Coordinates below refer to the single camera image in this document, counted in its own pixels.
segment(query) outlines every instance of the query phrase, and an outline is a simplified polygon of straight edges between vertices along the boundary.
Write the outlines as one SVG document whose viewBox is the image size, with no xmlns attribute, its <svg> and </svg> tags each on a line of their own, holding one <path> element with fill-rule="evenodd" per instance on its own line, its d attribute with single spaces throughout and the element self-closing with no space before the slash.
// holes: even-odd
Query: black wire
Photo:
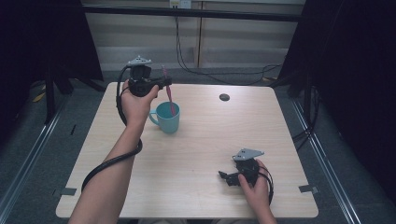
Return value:
<svg viewBox="0 0 396 224">
<path fill-rule="evenodd" d="M 179 35 L 179 29 L 178 29 L 178 17 L 175 17 L 175 22 L 176 22 L 176 37 L 177 37 L 177 62 L 178 62 L 178 65 L 186 72 L 189 72 L 189 73 L 192 73 L 195 75 L 210 77 L 218 82 L 228 84 L 228 85 L 250 86 L 250 85 L 253 85 L 253 84 L 256 84 L 256 83 L 262 81 L 262 79 L 264 78 L 264 73 L 269 72 L 281 65 L 281 64 L 269 64 L 269 65 L 264 66 L 264 68 L 260 72 L 251 72 L 251 73 L 234 73 L 234 72 L 231 72 L 231 73 L 203 73 L 203 72 L 192 71 L 184 63 L 183 55 L 181 53 L 180 35 Z M 227 82 L 222 79 L 219 79 L 217 77 L 213 77 L 213 76 L 224 76 L 224 75 L 261 75 L 261 77 L 258 78 L 257 80 L 254 80 L 252 82 L 245 83 L 245 84 L 231 83 L 231 82 Z"/>
<path fill-rule="evenodd" d="M 314 88 L 314 97 L 312 99 L 312 104 L 315 107 L 315 115 L 313 120 L 311 121 L 311 125 L 309 127 L 307 127 L 304 131 L 302 131 L 301 133 L 295 135 L 292 139 L 293 142 L 296 143 L 298 141 L 301 140 L 302 137 L 305 136 L 304 141 L 296 148 L 297 151 L 299 151 L 303 145 L 306 143 L 306 141 L 311 137 L 312 132 L 314 131 L 315 128 L 315 124 L 317 122 L 318 119 L 318 111 L 319 111 L 319 104 L 320 104 L 320 100 L 319 100 L 319 95 L 318 95 L 318 90 L 316 89 L 316 87 Z"/>
<path fill-rule="evenodd" d="M 268 169 L 266 169 L 266 168 L 263 167 L 263 166 L 259 166 L 259 167 L 262 168 L 262 169 L 264 169 L 264 170 L 268 173 L 268 176 L 270 176 L 270 178 L 268 178 L 267 175 L 265 175 L 265 174 L 259 172 L 259 175 L 261 175 L 262 177 L 264 177 L 264 178 L 268 181 L 268 183 L 269 183 L 270 191 L 269 191 L 269 193 L 268 193 L 268 200 L 269 200 L 269 204 L 271 204 L 271 201 L 272 201 L 272 199 L 273 199 L 273 197 L 274 197 L 274 180 L 273 180 L 273 178 L 272 178 L 270 172 L 268 171 Z"/>
<path fill-rule="evenodd" d="M 126 90 L 128 90 L 129 88 L 127 87 L 127 88 L 123 89 L 122 92 L 120 93 L 120 83 L 121 83 L 121 80 L 122 80 L 122 75 L 123 75 L 123 73 L 125 72 L 125 70 L 126 70 L 127 68 L 130 68 L 130 66 L 126 65 L 124 68 L 122 68 L 122 70 L 121 70 L 121 72 L 120 72 L 120 75 L 119 75 L 119 78 L 118 78 L 118 82 L 117 82 L 117 95 L 116 95 L 117 109 L 118 109 L 118 111 L 119 111 L 120 118 L 122 119 L 122 122 L 123 122 L 125 125 L 126 125 L 126 118 L 125 118 L 125 115 L 124 115 L 123 112 L 122 112 L 121 96 L 122 96 L 122 94 L 123 94 Z M 99 172 L 105 170 L 107 167 L 109 167 L 109 166 L 111 166 L 111 165 L 114 165 L 114 164 L 117 163 L 117 162 L 124 161 L 124 160 L 126 160 L 126 159 L 128 159 L 128 158 L 130 158 L 130 157 L 132 157 L 132 156 L 134 156 L 134 155 L 136 155 L 137 153 L 139 153 L 139 152 L 142 150 L 142 148 L 143 148 L 143 143 L 142 143 L 142 140 L 139 139 L 139 142 L 138 142 L 138 144 L 137 144 L 136 149 L 133 150 L 132 152 L 128 152 L 128 153 L 122 154 L 122 155 L 120 155 L 120 156 L 118 156 L 118 157 L 116 157 L 116 158 L 110 159 L 110 160 L 108 160 L 108 161 L 104 161 L 104 162 L 102 162 L 100 165 L 96 166 L 96 167 L 95 167 L 93 170 L 91 170 L 90 173 L 85 177 L 85 179 L 84 179 L 84 181 L 83 181 L 83 183 L 82 183 L 82 186 L 81 186 L 81 191 L 83 191 L 83 190 L 85 189 L 85 186 L 88 184 L 88 182 L 90 182 L 90 180 L 91 180 L 95 175 L 97 175 Z"/>
</svg>

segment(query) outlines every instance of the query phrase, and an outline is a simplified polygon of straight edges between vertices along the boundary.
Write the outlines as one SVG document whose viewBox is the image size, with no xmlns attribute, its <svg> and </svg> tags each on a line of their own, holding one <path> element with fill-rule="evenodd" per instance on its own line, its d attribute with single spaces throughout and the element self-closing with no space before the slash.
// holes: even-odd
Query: wall outlet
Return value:
<svg viewBox="0 0 396 224">
<path fill-rule="evenodd" d="M 191 0 L 180 0 L 180 8 L 191 9 Z"/>
<path fill-rule="evenodd" d="M 169 7 L 170 8 L 180 8 L 180 1 L 179 0 L 169 0 Z"/>
</svg>

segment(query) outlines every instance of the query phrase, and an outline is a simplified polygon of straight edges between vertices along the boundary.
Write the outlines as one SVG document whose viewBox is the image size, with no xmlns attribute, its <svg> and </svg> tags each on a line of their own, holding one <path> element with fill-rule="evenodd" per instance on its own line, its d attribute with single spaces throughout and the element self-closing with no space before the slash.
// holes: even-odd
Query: person's right hand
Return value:
<svg viewBox="0 0 396 224">
<path fill-rule="evenodd" d="M 265 167 L 262 161 L 256 160 L 259 166 Z M 268 176 L 268 172 L 260 168 L 260 173 Z M 251 186 L 243 175 L 238 176 L 241 188 L 245 193 L 247 203 L 253 209 L 260 223 L 276 223 L 276 220 L 271 212 L 268 197 L 268 183 L 267 180 L 259 175 L 256 184 Z"/>
<path fill-rule="evenodd" d="M 129 91 L 129 82 L 126 80 L 122 86 L 125 90 L 121 95 L 122 111 L 127 119 L 127 125 L 130 122 L 146 122 L 149 115 L 150 104 L 157 97 L 159 87 L 155 85 L 151 91 L 144 97 L 137 97 Z"/>
</svg>

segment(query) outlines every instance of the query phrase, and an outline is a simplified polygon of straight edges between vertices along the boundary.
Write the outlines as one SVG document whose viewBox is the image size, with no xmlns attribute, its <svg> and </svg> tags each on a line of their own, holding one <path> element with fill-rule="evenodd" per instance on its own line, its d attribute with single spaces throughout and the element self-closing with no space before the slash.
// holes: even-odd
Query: wooden table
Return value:
<svg viewBox="0 0 396 224">
<path fill-rule="evenodd" d="M 103 161 L 124 129 L 115 103 L 116 88 L 116 83 L 107 87 L 66 185 L 78 189 L 77 193 L 62 196 L 58 217 L 70 217 L 85 176 Z M 258 159 L 274 179 L 275 217 L 318 215 L 312 192 L 299 190 L 308 183 L 271 88 L 174 84 L 171 89 L 180 105 L 179 129 L 166 134 L 147 120 L 143 150 L 134 160 L 120 217 L 254 217 L 243 191 L 229 187 L 218 173 L 237 171 L 232 156 L 243 147 L 265 152 Z M 221 101 L 222 93 L 230 100 Z M 167 100 L 166 91 L 160 91 L 151 107 Z"/>
</svg>

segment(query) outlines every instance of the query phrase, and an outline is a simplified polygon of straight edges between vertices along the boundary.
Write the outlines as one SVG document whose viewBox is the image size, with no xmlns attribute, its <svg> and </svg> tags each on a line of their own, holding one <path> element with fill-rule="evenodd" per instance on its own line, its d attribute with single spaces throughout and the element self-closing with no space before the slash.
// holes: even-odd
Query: black curtain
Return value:
<svg viewBox="0 0 396 224">
<path fill-rule="evenodd" d="M 396 203 L 396 2 L 307 0 L 305 6 L 281 76 L 298 74 L 291 94 L 312 79 L 341 135 Z M 321 29 L 319 21 L 326 21 Z"/>
<path fill-rule="evenodd" d="M 0 7 L 0 140 L 7 139 L 30 86 L 56 77 L 103 80 L 84 12 L 60 9 L 78 0 L 2 1 Z"/>
</svg>

